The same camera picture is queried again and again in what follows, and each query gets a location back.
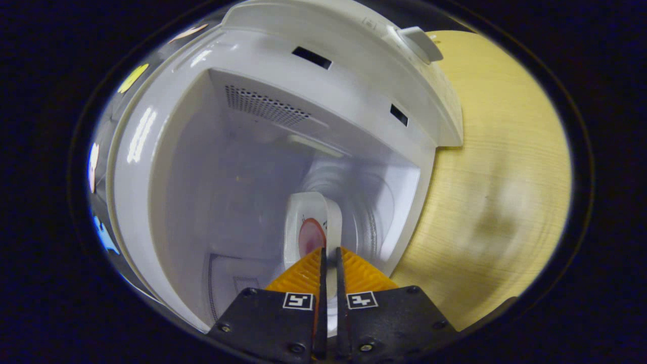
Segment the white microwave oven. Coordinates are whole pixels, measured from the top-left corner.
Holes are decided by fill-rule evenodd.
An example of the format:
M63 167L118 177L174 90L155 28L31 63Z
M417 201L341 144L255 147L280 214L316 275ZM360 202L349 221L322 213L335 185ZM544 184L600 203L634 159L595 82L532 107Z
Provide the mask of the white microwave oven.
M435 152L463 143L432 35L354 0L246 0L153 71L109 152L118 246L171 315L208 333L284 267L288 198L313 163L379 166L394 196L391 275Z

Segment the white square plate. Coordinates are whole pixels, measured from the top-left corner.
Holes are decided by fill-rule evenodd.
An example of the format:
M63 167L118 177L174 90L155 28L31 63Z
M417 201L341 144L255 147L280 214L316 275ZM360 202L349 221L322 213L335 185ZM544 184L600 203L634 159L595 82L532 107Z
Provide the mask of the white square plate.
M288 198L284 225L283 263L285 268L298 262L298 233L301 224L309 217L315 218L326 233L326 294L328 337L334 337L338 328L337 259L335 253L341 247L342 212L338 204L321 193L295 193Z

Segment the round red meat slice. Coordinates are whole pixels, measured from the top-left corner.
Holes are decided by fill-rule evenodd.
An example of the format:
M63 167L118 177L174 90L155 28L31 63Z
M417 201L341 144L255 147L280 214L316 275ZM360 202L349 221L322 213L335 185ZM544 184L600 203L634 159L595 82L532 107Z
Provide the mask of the round red meat slice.
M309 217L303 221L297 240L300 258L307 256L312 251L325 247L327 244L327 237L323 226L313 217Z

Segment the glass microwave turntable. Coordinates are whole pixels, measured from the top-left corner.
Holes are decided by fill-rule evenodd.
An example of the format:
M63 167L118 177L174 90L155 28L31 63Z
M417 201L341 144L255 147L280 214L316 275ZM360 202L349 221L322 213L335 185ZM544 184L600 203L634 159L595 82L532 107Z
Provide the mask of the glass microwave turntable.
M341 245L378 268L393 221L395 201L383 168L363 163L319 160L310 166L299 191L316 192L336 202L342 215Z

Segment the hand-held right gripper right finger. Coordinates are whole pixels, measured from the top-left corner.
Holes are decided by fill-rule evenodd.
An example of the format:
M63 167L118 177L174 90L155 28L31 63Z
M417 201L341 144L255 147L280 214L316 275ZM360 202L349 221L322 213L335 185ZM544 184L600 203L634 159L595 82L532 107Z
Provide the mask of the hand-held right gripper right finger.
M399 287L358 254L338 247L340 361L420 361L459 332L422 288Z

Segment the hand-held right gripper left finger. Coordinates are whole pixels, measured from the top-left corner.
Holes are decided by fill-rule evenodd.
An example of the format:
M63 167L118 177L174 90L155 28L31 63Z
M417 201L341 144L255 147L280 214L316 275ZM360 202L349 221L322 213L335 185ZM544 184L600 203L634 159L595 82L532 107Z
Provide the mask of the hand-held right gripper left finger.
M315 362L327 355L325 247L307 254L265 289L247 287L208 336L267 362Z

